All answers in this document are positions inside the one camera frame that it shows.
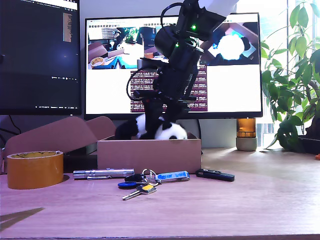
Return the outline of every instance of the blue keychain tag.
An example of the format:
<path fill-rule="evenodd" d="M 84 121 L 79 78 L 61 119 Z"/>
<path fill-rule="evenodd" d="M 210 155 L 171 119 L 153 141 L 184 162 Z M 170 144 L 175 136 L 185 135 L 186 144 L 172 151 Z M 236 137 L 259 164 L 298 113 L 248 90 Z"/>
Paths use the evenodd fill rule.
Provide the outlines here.
<path fill-rule="evenodd" d="M 160 180 L 161 182 L 168 182 L 173 180 L 189 180 L 190 176 L 187 171 L 175 171 L 175 172 L 167 172 L 157 174 L 155 177 L 156 180 Z"/>

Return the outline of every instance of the plant pot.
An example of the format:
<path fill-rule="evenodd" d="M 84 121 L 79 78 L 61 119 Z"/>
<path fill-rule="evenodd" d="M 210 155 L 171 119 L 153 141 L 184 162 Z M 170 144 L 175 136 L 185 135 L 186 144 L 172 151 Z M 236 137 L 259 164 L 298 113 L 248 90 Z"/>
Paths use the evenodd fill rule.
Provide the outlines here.
<path fill-rule="evenodd" d="M 307 154 L 320 154 L 320 140 L 307 138 L 304 135 L 298 136 L 299 141 L 301 142 L 304 150 Z"/>

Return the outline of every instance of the computer monitor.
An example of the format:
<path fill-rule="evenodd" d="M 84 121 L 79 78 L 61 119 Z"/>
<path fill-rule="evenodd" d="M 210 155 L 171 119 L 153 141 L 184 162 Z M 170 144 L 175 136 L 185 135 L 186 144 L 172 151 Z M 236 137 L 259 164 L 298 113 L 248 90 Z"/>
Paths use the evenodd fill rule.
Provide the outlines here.
<path fill-rule="evenodd" d="M 80 115 L 79 0 L 0 1 L 0 115 Z"/>
<path fill-rule="evenodd" d="M 177 21 L 177 15 L 163 18 L 165 26 Z M 142 102 L 129 99 L 126 86 L 139 58 L 168 61 L 155 47 L 160 22 L 159 16 L 85 20 L 86 119 L 128 119 L 144 112 Z M 182 119 L 262 117 L 259 14 L 230 14 L 210 41 L 197 41 L 204 54 L 191 91 L 196 101 L 188 104 L 190 112 Z M 152 89 L 157 76 L 139 72 L 129 83 L 129 93 Z"/>

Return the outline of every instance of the panda plush toy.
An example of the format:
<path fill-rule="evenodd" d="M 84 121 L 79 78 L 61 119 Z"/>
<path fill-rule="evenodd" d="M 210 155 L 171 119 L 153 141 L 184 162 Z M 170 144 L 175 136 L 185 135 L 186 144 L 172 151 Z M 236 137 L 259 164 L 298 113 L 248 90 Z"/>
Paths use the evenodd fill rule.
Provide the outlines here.
<path fill-rule="evenodd" d="M 115 130 L 116 140 L 131 140 L 132 137 L 137 139 L 187 139 L 186 130 L 179 124 L 174 122 L 166 122 L 162 117 L 154 121 L 151 129 L 146 131 L 146 114 L 128 120 L 118 126 Z"/>

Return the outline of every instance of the blue key fob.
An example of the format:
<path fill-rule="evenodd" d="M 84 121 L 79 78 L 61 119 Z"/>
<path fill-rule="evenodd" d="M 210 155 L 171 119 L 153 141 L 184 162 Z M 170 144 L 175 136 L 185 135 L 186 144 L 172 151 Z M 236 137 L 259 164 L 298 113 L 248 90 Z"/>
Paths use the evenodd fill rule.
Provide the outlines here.
<path fill-rule="evenodd" d="M 126 182 L 120 182 L 118 183 L 119 188 L 125 188 L 125 189 L 134 189 L 139 184 L 137 184 L 135 181 L 126 181 Z"/>

